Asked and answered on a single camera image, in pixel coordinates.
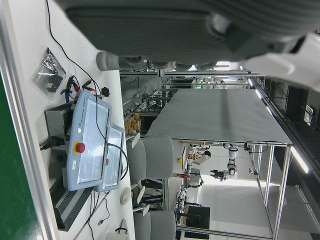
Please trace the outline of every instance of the plastic bag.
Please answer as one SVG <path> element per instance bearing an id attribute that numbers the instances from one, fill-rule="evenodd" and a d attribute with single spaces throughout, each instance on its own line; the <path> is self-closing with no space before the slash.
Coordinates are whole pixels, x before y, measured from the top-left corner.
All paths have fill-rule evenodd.
<path id="1" fill-rule="evenodd" d="M 35 84 L 50 100 L 53 100 L 56 93 L 60 92 L 64 79 L 66 79 L 66 71 L 48 48 L 47 55 L 34 79 Z"/>

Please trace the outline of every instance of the white table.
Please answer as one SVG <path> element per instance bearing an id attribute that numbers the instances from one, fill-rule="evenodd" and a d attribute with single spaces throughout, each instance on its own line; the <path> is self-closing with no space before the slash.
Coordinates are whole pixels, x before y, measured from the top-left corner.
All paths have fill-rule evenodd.
<path id="1" fill-rule="evenodd" d="M 14 117 L 14 123 L 35 211 L 43 234 L 42 238 L 89 240 L 91 239 L 90 229 L 88 225 L 83 228 L 83 225 L 90 214 L 90 198 L 84 204 L 71 229 L 68 232 L 58 231 L 49 188 L 57 180 L 56 171 L 59 167 L 55 168 L 55 166 L 59 163 L 52 162 L 49 149 L 40 152 L 39 143 L 48 138 L 44 110 L 63 104 L 65 99 L 64 96 L 57 95 L 54 100 L 49 100 L 33 83 L 47 47 L 64 67 L 67 78 L 75 74 L 80 85 L 89 78 L 67 60 L 60 47 L 51 38 L 45 1 L 3 0 L 1 4 L 3 10 L 1 13 L 5 19 L 7 28 L 5 31 L 8 36 L 6 47 L 10 45 L 14 60 L 9 65 L 16 70 L 10 76 L 14 86 L 7 88 L 8 98 L 18 99 L 17 105 L 11 105 L 12 115 L 18 119 L 15 120 Z M 62 44 L 69 57 L 86 69 L 101 88 L 110 89 L 110 96 L 106 101 L 112 106 L 111 122 L 124 127 L 119 71 L 99 71 L 95 63 L 98 50 L 70 23 L 64 12 L 51 0 L 49 0 L 49 7 L 53 35 Z M 126 166 L 125 158 L 122 159 L 123 165 Z M 132 205 L 130 202 L 124 206 L 120 205 L 120 194 L 125 187 L 130 187 L 129 173 L 121 181 L 119 189 L 111 191 L 106 197 L 110 218 L 98 225 L 102 218 L 108 216 L 106 201 L 102 200 L 105 194 L 100 194 L 97 210 L 90 221 L 95 240 L 104 240 L 108 232 L 120 226 L 122 218 L 127 222 L 130 239 L 135 239 Z"/>

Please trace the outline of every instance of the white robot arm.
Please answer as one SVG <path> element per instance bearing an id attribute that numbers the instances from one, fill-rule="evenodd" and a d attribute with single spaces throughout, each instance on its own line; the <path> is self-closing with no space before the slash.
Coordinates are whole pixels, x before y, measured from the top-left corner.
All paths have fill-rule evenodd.
<path id="1" fill-rule="evenodd" d="M 218 170 L 211 170 L 213 174 L 211 174 L 212 177 L 215 179 L 220 179 L 222 182 L 226 179 L 237 179 L 238 178 L 238 172 L 237 172 L 237 166 L 235 163 L 235 158 L 238 156 L 238 146 L 236 144 L 223 144 L 223 147 L 225 149 L 229 150 L 229 162 L 227 164 L 227 170 L 218 171 Z"/>

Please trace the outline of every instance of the green wall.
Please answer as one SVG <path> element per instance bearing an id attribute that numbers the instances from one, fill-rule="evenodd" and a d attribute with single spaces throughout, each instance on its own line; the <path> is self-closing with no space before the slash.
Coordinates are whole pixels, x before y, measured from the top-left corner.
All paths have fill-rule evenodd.
<path id="1" fill-rule="evenodd" d="M 41 240 L 1 77 L 0 116 L 0 240 Z"/>

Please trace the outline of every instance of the red emergency stop button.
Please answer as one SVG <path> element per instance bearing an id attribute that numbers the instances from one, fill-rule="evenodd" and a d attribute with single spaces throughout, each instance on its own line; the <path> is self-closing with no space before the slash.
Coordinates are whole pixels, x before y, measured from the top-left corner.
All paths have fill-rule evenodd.
<path id="1" fill-rule="evenodd" d="M 75 151 L 77 152 L 77 153 L 80 153 L 80 154 L 82 154 L 84 151 L 85 151 L 85 149 L 86 149 L 86 145 L 84 144 L 84 143 L 82 143 L 82 142 L 79 142 L 79 143 L 77 143 L 76 145 L 75 145 Z"/>

